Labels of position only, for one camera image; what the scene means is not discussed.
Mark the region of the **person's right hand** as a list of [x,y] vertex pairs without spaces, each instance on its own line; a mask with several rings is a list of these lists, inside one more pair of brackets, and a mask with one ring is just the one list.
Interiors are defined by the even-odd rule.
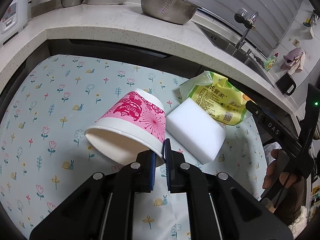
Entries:
[[[264,177],[264,182],[262,185],[263,189],[268,189],[269,187],[272,186],[273,174],[275,173],[277,168],[279,151],[280,149],[274,149],[271,151],[271,157],[273,157],[274,160],[267,167],[266,176]],[[281,182],[282,185],[285,184],[285,188],[288,189],[294,184],[298,183],[300,179],[298,179],[298,177],[294,174],[290,175],[287,172],[282,172],[279,176],[279,181]]]

